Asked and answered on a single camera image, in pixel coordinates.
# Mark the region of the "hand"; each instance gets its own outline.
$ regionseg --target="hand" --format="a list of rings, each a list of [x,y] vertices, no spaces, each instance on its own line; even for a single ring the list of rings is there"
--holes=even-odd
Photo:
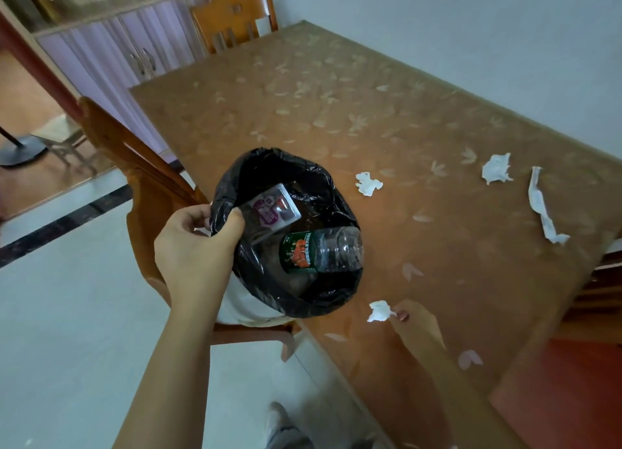
[[[391,324],[411,354],[420,357],[428,346],[438,343],[445,347],[436,316],[421,303],[404,300],[393,307],[397,316],[391,316]]]
[[[213,237],[194,233],[209,227],[210,205],[177,210],[155,239],[155,263],[170,292],[171,308],[201,313],[220,307],[229,283],[233,252],[244,231],[244,218],[232,209],[222,230]]]

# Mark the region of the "tissue paper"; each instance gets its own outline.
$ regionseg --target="tissue paper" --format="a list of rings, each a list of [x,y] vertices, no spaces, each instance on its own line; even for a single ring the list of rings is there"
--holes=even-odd
[[[360,184],[356,184],[358,191],[366,197],[371,197],[371,194],[374,193],[375,189],[380,189],[383,186],[383,183],[380,180],[372,180],[369,177],[369,172],[361,172],[360,174],[356,174],[356,180],[361,182]]]
[[[391,315],[397,316],[396,313],[391,311],[391,307],[384,300],[374,301],[369,304],[369,307],[371,308],[371,314],[369,318],[367,318],[368,323],[372,321],[386,321]]]
[[[493,154],[490,156],[490,160],[481,168],[481,177],[486,180],[486,185],[490,185],[490,182],[495,180],[500,180],[501,182],[513,180],[508,175],[508,167],[509,153],[503,156],[501,154]]]
[[[534,166],[531,168],[531,180],[529,181],[529,190],[527,194],[529,196],[529,206],[531,209],[540,215],[542,220],[542,229],[544,230],[544,237],[551,241],[553,244],[565,244],[570,239],[567,234],[557,234],[553,220],[548,217],[546,207],[544,206],[544,196],[540,189],[538,189],[538,178],[540,177],[541,167]]]

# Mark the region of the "green bottle label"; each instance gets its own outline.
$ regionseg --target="green bottle label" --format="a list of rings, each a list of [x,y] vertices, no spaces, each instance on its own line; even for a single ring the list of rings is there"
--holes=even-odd
[[[313,270],[311,264],[309,242],[310,231],[285,235],[279,247],[279,259],[286,272],[294,270]]]

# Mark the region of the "wooden door frame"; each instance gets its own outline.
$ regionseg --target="wooden door frame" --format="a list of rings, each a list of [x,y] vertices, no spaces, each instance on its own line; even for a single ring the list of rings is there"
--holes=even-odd
[[[0,12],[0,45],[13,54],[67,115],[77,123],[82,121],[82,109],[78,106],[76,95],[58,79],[2,12]]]

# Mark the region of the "shoe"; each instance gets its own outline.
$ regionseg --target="shoe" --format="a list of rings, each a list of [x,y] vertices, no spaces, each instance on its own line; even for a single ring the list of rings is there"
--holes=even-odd
[[[293,426],[287,411],[283,405],[278,402],[272,402],[268,405],[268,414],[266,415],[266,445],[272,440],[274,435],[281,429]]]

